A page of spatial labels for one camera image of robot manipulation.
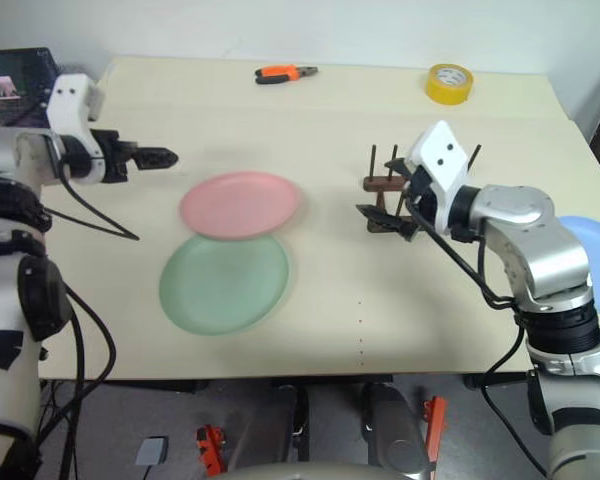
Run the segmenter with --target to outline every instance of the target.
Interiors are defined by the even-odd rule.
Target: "floor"
[[[517,449],[478,391],[464,387],[458,375],[398,375],[394,385],[415,407],[418,399],[441,395],[449,401],[448,429],[442,440],[437,479],[540,479]],[[361,385],[309,387],[311,404],[311,458],[366,463],[367,446],[361,436]],[[154,467],[147,480],[204,478],[198,463],[196,429],[205,423],[221,426],[227,435],[225,452],[231,454],[267,380],[218,380],[196,394],[105,385],[83,404],[77,440],[80,479],[138,479],[145,468],[134,465],[145,437],[169,437],[168,457]],[[60,404],[73,385],[58,390]],[[523,384],[490,389],[493,398],[516,426],[541,463],[546,463],[548,439],[537,433],[527,410]],[[58,428],[43,446],[44,464],[38,480],[56,479],[64,441]]]

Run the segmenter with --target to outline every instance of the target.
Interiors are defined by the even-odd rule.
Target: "pliers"
[[[284,83],[290,80],[298,80],[300,77],[315,75],[318,73],[318,67],[272,65],[271,67],[259,68],[255,73],[257,84],[271,85],[273,83]]]

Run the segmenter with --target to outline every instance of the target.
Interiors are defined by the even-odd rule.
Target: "yellow tape roll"
[[[473,75],[460,65],[441,63],[429,70],[426,92],[429,98],[444,105],[458,105],[469,96]]]

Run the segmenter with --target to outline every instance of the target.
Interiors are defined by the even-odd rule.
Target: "table surface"
[[[165,171],[130,173],[125,184],[80,192],[130,228],[140,242],[56,220],[50,257],[67,283],[106,321],[118,348],[118,379],[217,378],[378,372],[483,371],[513,342],[510,313],[494,312],[473,283],[426,236],[407,243],[369,234],[358,203],[373,203],[361,181],[372,143],[378,165],[434,121],[447,119],[470,151],[483,145],[472,183],[543,189],[558,215],[600,220],[600,167],[541,76],[476,74],[469,99],[445,107],[422,92],[425,71],[321,67],[312,78],[256,86],[258,64],[118,58],[100,85],[97,126],[180,156]],[[203,337],[172,324],[158,298],[162,269],[193,234],[178,215],[182,196],[217,174],[259,170],[302,192],[300,210],[275,233],[292,274],[283,300],[233,335]],[[43,201],[88,218],[61,187]],[[397,194],[388,197],[394,208]],[[476,246],[455,244],[475,262]],[[505,293],[499,260],[487,258],[493,288]],[[87,374],[106,360],[98,331],[81,314]],[[69,328],[49,339],[41,376],[74,375]],[[519,352],[504,368],[529,366]]]

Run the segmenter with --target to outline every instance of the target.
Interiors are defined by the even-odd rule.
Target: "wall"
[[[0,48],[99,76],[115,54],[545,73],[585,136],[600,118],[600,0],[0,0]]]

